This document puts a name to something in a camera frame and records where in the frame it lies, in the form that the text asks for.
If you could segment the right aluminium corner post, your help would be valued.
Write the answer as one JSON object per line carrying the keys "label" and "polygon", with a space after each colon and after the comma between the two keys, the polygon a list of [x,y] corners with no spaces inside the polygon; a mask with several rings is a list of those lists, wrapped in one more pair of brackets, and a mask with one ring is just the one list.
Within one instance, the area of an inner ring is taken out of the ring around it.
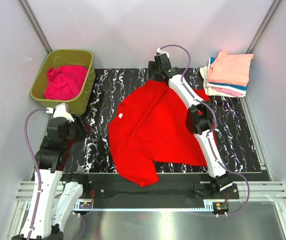
{"label": "right aluminium corner post", "polygon": [[251,54],[256,45],[258,44],[259,40],[263,36],[265,30],[267,29],[269,23],[272,21],[274,15],[276,14],[277,10],[279,9],[280,5],[282,4],[283,0],[273,0],[268,11],[266,12],[260,26],[258,27],[254,37],[252,38],[246,53]]}

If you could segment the folded pink t-shirt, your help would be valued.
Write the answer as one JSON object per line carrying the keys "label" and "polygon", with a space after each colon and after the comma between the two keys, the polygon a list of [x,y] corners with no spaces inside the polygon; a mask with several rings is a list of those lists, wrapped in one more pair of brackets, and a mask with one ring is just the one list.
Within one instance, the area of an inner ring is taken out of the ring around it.
{"label": "folded pink t-shirt", "polygon": [[244,97],[246,95],[245,91],[240,91],[240,90],[231,90],[227,88],[216,88],[214,87],[213,90],[216,90],[219,93],[227,94],[236,98]]}

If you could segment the aluminium corner post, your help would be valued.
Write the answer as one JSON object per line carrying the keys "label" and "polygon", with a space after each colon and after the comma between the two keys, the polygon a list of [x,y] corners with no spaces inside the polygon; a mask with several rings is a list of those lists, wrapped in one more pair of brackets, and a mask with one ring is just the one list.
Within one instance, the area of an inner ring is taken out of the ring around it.
{"label": "aluminium corner post", "polygon": [[27,19],[29,20],[34,32],[36,33],[41,45],[43,46],[45,52],[47,54],[52,52],[52,48],[43,32],[41,29],[41,26],[30,6],[27,0],[18,0],[23,12],[25,13]]}
{"label": "aluminium corner post", "polygon": [[267,29],[269,23],[272,21],[274,15],[276,14],[277,10],[279,9],[280,5],[282,4],[283,0],[273,0],[268,11],[266,12],[260,26],[258,27],[254,37],[252,38],[246,53],[251,54],[256,45],[258,44],[259,40],[263,36],[265,30]]}

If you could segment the magenta t-shirt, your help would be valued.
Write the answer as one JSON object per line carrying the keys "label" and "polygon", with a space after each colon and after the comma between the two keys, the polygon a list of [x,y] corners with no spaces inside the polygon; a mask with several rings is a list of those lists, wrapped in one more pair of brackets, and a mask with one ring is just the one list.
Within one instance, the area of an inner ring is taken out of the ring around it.
{"label": "magenta t-shirt", "polygon": [[64,65],[47,71],[48,86],[44,96],[49,100],[71,100],[79,95],[88,69],[81,65]]}

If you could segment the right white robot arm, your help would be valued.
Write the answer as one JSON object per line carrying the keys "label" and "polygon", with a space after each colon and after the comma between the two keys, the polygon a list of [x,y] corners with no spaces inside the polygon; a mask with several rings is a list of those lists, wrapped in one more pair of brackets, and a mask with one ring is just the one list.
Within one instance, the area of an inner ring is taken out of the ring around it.
{"label": "right white robot arm", "polygon": [[223,165],[213,133],[216,122],[210,103],[201,98],[187,83],[177,67],[172,67],[168,54],[157,53],[154,61],[149,62],[154,75],[164,82],[179,96],[187,108],[186,127],[198,141],[207,163],[210,183],[204,188],[203,196],[212,195],[221,198],[228,193],[233,182]]}

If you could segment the aluminium frame rail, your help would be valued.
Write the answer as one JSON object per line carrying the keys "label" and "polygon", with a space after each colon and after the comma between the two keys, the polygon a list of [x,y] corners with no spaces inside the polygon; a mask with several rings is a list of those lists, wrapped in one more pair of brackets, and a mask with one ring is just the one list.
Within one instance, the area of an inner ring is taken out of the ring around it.
{"label": "aluminium frame rail", "polygon": [[[94,190],[95,199],[105,199],[112,194],[127,193],[127,194],[156,194],[156,193],[173,193],[174,191],[191,191],[201,190],[204,188],[206,182],[199,183],[192,182],[159,182],[157,184],[140,187],[132,182],[103,182],[96,181],[90,183],[91,189]],[[235,181],[233,186],[228,189],[230,199],[234,199],[233,194],[237,195],[241,200],[245,200],[247,194],[250,193],[250,199],[260,201],[262,199],[270,200],[286,200],[286,193],[283,185],[276,181],[254,181],[245,182]]]}

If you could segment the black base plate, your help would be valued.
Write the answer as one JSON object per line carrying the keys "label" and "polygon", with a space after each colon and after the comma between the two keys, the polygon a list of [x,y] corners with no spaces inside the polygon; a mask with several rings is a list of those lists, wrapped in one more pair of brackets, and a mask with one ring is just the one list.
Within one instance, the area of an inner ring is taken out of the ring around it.
{"label": "black base plate", "polygon": [[239,193],[236,184],[228,187],[223,191],[217,191],[212,183],[192,183],[192,182],[157,182],[155,184],[140,187],[132,182],[104,180],[98,181],[89,179],[87,174],[79,175],[76,173],[65,173],[61,177],[63,185],[69,182],[77,182],[83,184],[84,193],[82,197],[86,197],[93,190],[97,194],[97,198],[112,198],[114,196],[168,196],[181,195],[186,198],[195,198],[197,200],[204,199],[239,199]]}

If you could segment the folded cream t-shirt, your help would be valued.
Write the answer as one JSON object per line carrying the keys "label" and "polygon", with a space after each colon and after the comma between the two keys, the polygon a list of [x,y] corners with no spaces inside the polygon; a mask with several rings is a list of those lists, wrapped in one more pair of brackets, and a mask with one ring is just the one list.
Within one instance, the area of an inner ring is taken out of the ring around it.
{"label": "folded cream t-shirt", "polygon": [[199,70],[200,75],[203,78],[203,88],[205,90],[205,93],[208,96],[219,96],[219,97],[235,98],[233,96],[229,96],[227,94],[220,93],[220,92],[217,92],[216,90],[213,90],[213,88],[216,88],[216,87],[218,87],[218,88],[225,88],[225,89],[231,89],[231,90],[235,90],[235,91],[245,91],[246,92],[246,90],[239,90],[239,89],[236,89],[236,88],[233,88],[233,87],[211,84],[208,81],[208,70],[210,69],[210,67],[211,67],[211,65],[210,65],[209,60],[208,60],[207,66],[201,67],[200,70]]}

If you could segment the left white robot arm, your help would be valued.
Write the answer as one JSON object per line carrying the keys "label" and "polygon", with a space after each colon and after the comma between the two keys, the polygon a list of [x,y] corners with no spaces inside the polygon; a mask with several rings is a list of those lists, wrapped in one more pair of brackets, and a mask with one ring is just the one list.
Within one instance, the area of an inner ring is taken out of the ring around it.
{"label": "left white robot arm", "polygon": [[70,121],[59,116],[49,120],[36,160],[35,184],[29,213],[14,240],[62,240],[67,219],[76,201],[91,193],[84,173],[65,173],[69,150],[88,137],[90,127],[78,115]]}

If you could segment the folded peach t-shirt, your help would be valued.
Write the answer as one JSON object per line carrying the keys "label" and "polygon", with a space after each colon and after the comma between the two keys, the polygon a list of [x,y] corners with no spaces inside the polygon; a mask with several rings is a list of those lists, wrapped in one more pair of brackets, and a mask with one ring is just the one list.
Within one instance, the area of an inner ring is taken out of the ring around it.
{"label": "folded peach t-shirt", "polygon": [[208,70],[210,83],[246,87],[253,54],[228,54],[221,50]]}

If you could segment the folded blue t-shirt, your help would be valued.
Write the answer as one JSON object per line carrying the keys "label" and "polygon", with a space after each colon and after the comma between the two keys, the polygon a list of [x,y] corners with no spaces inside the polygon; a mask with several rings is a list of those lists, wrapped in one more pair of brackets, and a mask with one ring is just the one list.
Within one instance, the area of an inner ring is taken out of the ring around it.
{"label": "folded blue t-shirt", "polygon": [[[215,58],[214,57],[211,57],[209,59],[209,63],[210,65],[212,65],[215,61]],[[242,90],[242,91],[245,91],[247,90],[247,86],[239,86],[239,85],[234,85],[234,84],[228,84],[228,83],[215,83],[215,82],[210,82],[211,84],[214,84],[214,85],[218,85],[218,86],[229,86],[229,87],[233,87],[235,89],[238,89],[238,90]]]}

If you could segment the red t-shirt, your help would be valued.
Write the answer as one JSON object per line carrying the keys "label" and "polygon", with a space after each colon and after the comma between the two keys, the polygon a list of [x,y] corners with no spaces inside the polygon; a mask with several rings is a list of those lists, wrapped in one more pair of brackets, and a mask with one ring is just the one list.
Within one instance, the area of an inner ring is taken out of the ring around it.
{"label": "red t-shirt", "polygon": [[119,105],[109,123],[110,153],[120,176],[141,187],[158,182],[155,162],[206,167],[186,125],[187,108],[165,83],[149,80]]}

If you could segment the left aluminium corner post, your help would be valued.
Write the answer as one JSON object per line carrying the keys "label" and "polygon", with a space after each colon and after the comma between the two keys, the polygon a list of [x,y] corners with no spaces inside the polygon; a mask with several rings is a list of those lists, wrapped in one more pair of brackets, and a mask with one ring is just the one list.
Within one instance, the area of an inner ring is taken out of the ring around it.
{"label": "left aluminium corner post", "polygon": [[36,33],[41,45],[43,46],[45,52],[47,54],[52,52],[52,48],[43,32],[41,29],[41,26],[30,6],[27,0],[18,0],[23,12],[25,13],[27,19],[29,20],[34,32]]}

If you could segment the olive green plastic bin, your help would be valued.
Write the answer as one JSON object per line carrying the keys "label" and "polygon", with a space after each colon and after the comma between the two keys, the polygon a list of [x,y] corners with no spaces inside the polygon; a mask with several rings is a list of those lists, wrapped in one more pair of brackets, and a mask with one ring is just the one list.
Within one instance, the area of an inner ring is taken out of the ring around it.
{"label": "olive green plastic bin", "polygon": [[[91,90],[95,81],[96,73],[92,67],[93,55],[87,50],[80,49],[59,49],[51,52],[43,63],[30,90],[31,97],[42,106],[54,108],[66,103],[71,114],[83,114],[90,98]],[[48,99],[45,97],[45,90],[49,85],[48,70],[62,66],[83,66],[86,69],[86,76],[81,85],[80,92],[69,100]]]}

